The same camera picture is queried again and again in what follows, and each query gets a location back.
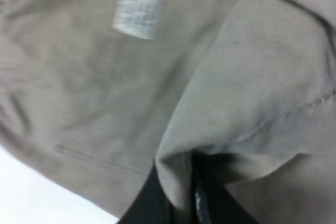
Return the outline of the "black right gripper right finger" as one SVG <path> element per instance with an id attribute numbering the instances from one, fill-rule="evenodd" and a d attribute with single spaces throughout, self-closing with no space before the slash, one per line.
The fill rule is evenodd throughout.
<path id="1" fill-rule="evenodd" d="M 221 185 L 204 156 L 193 156 L 194 223 L 245 224 L 257 221 Z"/>

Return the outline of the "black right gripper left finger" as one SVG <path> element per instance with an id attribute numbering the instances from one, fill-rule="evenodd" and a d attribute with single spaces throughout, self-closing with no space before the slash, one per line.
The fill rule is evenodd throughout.
<path id="1" fill-rule="evenodd" d="M 142 189 L 118 224 L 170 223 L 173 223 L 171 204 L 163 192 L 157 169 L 153 165 Z"/>

